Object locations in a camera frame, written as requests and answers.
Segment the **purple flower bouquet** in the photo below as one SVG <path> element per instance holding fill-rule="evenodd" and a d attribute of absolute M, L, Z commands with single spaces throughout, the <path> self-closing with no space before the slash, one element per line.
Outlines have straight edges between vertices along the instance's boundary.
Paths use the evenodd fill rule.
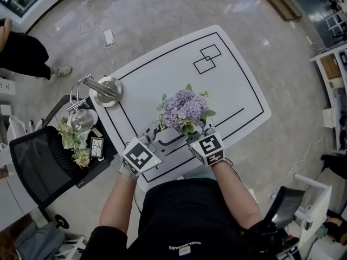
<path fill-rule="evenodd" d="M 164 111 L 159 115 L 159 130 L 175 128 L 179 133 L 188 135 L 194 132 L 194 125 L 201 126 L 201 120 L 216 114 L 207 106 L 208 92 L 193 93 L 191 85 L 179 90 L 173 97 L 162 97 L 162 103 L 157 107 L 158 111 Z"/>

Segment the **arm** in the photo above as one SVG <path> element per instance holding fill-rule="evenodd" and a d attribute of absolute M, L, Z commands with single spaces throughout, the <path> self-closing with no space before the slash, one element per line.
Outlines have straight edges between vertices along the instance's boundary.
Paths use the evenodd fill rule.
<path fill-rule="evenodd" d="M 0 52 L 2 52 L 7 43 L 12 27 L 12 20 L 6 18 L 5 25 L 0 27 Z"/>
<path fill-rule="evenodd" d="M 136 181 L 120 174 L 102 210 L 99 225 L 117 228 L 126 233 L 135 193 Z"/>
<path fill-rule="evenodd" d="M 342 224 L 342 220 L 340 220 L 338 218 L 331 218 L 331 217 L 327 217 L 325 222 L 327 222 L 327 223 L 335 223 L 339 227 Z"/>
<path fill-rule="evenodd" d="M 263 220 L 260 208 L 232 169 L 220 161 L 211 167 L 230 213 L 238 224 L 249 229 Z"/>

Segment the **mesh chair back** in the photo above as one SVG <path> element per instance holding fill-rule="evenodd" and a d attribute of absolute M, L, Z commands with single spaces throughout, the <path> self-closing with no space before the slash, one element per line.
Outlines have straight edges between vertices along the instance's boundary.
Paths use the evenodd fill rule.
<path fill-rule="evenodd" d="M 11 141 L 10 151 L 22 184 L 40 207 L 47 207 L 86 175 L 52 126 Z"/>

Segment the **gray floor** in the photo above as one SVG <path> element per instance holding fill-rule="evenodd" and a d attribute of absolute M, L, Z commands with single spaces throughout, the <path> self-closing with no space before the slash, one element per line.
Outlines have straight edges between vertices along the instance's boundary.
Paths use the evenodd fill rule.
<path fill-rule="evenodd" d="M 65 0 L 30 34 L 48 49 L 49 64 L 72 65 L 73 73 L 50 81 L 14 74 L 15 113 L 22 120 L 37 121 L 82 76 L 92 73 L 99 79 L 154 48 L 213 24 L 234 42 L 272 111 L 267 122 L 227 153 L 245 184 L 254 189 L 258 200 L 262 198 L 260 205 L 266 212 L 267 194 L 281 184 L 307 188 L 294 182 L 293 173 L 316 178 L 319 156 L 330 151 L 333 140 L 331 130 L 323 127 L 327 100 L 320 75 L 309 62 L 314 51 L 306 34 L 300 23 L 284 22 L 265 0 Z M 115 44 L 110 50 L 104 49 L 99 29 L 81 34 L 93 27 L 112 29 Z M 82 86 L 81 92 L 87 96 L 87 87 Z M 119 159 L 84 188 L 63 194 L 50 212 L 65 216 L 71 232 L 88 238 L 118 168 Z M 329 171 L 319 180 L 333 183 L 331 207 L 338 209 L 344 180 Z M 139 190 L 137 194 L 141 203 L 143 194 Z M 138 219 L 133 207 L 129 243 L 137 236 Z"/>

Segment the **chair wheel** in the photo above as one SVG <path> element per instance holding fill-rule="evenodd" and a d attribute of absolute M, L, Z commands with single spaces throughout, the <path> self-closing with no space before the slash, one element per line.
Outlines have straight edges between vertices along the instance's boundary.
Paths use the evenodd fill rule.
<path fill-rule="evenodd" d="M 57 227 L 61 226 L 64 229 L 69 229 L 70 227 L 69 223 L 61 215 L 56 214 L 55 220 L 57 222 L 57 225 L 56 225 Z"/>

